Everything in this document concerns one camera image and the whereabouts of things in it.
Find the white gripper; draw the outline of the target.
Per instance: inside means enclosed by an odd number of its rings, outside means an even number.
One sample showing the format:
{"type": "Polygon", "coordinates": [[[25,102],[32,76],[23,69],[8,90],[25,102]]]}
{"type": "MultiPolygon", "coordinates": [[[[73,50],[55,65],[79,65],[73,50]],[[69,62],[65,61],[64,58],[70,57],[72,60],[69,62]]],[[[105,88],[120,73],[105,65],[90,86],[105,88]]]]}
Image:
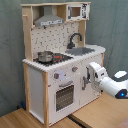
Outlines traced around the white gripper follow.
{"type": "Polygon", "coordinates": [[[89,73],[90,73],[91,87],[95,91],[100,91],[99,84],[101,80],[107,76],[106,69],[96,62],[91,62],[88,68],[89,68],[89,73]]]}

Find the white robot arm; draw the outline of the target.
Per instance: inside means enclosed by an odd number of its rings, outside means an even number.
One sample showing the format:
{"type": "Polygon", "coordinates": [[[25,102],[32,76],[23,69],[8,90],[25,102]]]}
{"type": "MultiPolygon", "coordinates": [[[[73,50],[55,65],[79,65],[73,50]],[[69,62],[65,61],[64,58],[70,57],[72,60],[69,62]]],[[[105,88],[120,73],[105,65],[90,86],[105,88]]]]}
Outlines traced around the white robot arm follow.
{"type": "Polygon", "coordinates": [[[112,78],[106,69],[96,62],[89,64],[91,87],[100,92],[105,91],[116,99],[128,99],[128,72],[118,71],[112,78]]]}

